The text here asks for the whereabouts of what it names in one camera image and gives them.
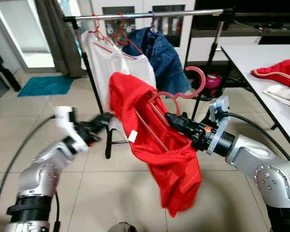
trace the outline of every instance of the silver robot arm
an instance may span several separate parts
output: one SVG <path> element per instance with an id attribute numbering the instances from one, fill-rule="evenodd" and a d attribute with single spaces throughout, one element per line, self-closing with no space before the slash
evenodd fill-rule
<path id="1" fill-rule="evenodd" d="M 196 149 L 225 157 L 227 163 L 252 179 L 267 206 L 272 231 L 290 232 L 290 161 L 257 141 L 225 132 L 229 117 L 218 115 L 228 111 L 228 98 L 222 97 L 210 103 L 210 120 L 197 123 L 170 113 L 165 117 L 173 128 L 191 138 Z"/>
<path id="2" fill-rule="evenodd" d="M 89 145 L 101 140 L 97 134 L 112 117 L 112 114 L 104 113 L 90 122 L 77 123 L 71 107 L 57 108 L 57 125 L 69 136 L 39 153 L 30 167 L 21 173 L 16 203 L 7 210 L 12 217 L 5 227 L 6 232 L 49 231 L 51 201 L 61 172 L 74 160 L 76 153 L 86 151 Z"/>

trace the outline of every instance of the blue jacket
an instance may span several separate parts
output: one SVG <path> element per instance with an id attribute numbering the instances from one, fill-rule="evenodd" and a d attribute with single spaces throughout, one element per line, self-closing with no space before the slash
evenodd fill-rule
<path id="1" fill-rule="evenodd" d="M 149 30 L 150 28 L 134 30 L 129 33 L 128 38 L 148 57 L 154 70 L 158 90 L 173 95 L 178 92 L 185 93 L 191 88 L 191 85 L 183 72 L 177 52 L 160 32 L 152 44 L 152 51 L 148 51 L 148 47 L 147 49 L 145 47 L 148 46 L 147 34 Z M 123 47 L 122 50 L 132 56 L 140 55 L 131 43 Z"/>

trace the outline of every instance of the doormat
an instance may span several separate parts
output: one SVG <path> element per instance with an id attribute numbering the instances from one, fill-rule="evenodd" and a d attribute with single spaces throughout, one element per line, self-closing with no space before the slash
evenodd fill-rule
<path id="1" fill-rule="evenodd" d="M 73 79 L 65 76 L 32 77 L 22 88 L 18 97 L 66 94 L 72 82 Z"/>

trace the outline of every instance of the red fabric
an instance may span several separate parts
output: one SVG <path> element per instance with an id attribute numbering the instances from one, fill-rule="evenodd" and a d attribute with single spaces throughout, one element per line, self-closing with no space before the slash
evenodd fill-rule
<path id="1" fill-rule="evenodd" d="M 270 79 L 290 87 L 290 59 L 269 68 L 254 69 L 251 74 L 262 79 Z"/>
<path id="2" fill-rule="evenodd" d="M 173 128 L 165 125 L 148 103 L 156 92 L 152 86 L 132 75 L 115 72 L 109 81 L 110 108 L 122 121 L 125 134 L 138 132 L 134 143 L 130 142 L 133 154 L 149 164 L 161 193 L 161 205 L 172 217 L 178 211 L 193 205 L 201 184 L 201 172 L 196 150 L 191 141 Z M 168 112 L 160 98 L 155 106 Z M 169 149 L 165 151 L 136 116 L 136 110 Z"/>

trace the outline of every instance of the white cloth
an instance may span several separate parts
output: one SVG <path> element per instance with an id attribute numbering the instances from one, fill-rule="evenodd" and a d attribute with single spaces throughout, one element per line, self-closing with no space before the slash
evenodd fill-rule
<path id="1" fill-rule="evenodd" d="M 130 55 L 125 56 L 116 46 L 107 46 L 100 43 L 95 35 L 90 32 L 81 34 L 81 40 L 82 47 L 88 55 L 89 65 L 104 112 L 111 111 L 109 80 L 114 72 L 132 74 L 147 84 L 156 87 L 153 68 L 145 55 L 137 56 L 136 59 L 131 58 Z M 96 44 L 106 47 L 112 52 L 106 51 Z M 86 69 L 83 60 L 81 65 L 83 69 Z M 127 140 L 122 123 L 117 118 L 111 121 L 109 128 L 117 129 Z"/>
<path id="2" fill-rule="evenodd" d="M 283 85 L 274 85 L 264 90 L 272 98 L 290 106 L 290 88 Z"/>

